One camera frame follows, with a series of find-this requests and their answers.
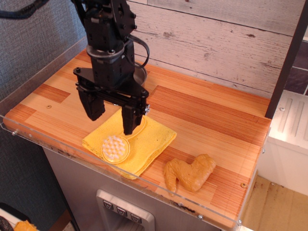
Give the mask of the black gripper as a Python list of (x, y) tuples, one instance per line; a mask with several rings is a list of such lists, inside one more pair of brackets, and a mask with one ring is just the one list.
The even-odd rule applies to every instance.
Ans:
[(122, 107), (123, 129), (131, 135), (149, 111), (146, 102), (149, 92), (133, 77), (135, 61), (122, 56), (114, 62), (91, 59), (92, 67), (77, 67), (77, 90), (87, 116), (97, 120), (104, 112), (104, 102)]

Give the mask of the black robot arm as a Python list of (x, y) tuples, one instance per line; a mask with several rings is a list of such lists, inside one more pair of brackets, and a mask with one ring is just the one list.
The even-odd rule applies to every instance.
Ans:
[(91, 68), (77, 67), (77, 90), (87, 116), (95, 121), (104, 112), (104, 102), (122, 108), (124, 134), (130, 135), (149, 111), (149, 92), (143, 87), (146, 63), (135, 61), (134, 43), (149, 47), (131, 33), (137, 28), (125, 0), (75, 0), (85, 28), (86, 52)]

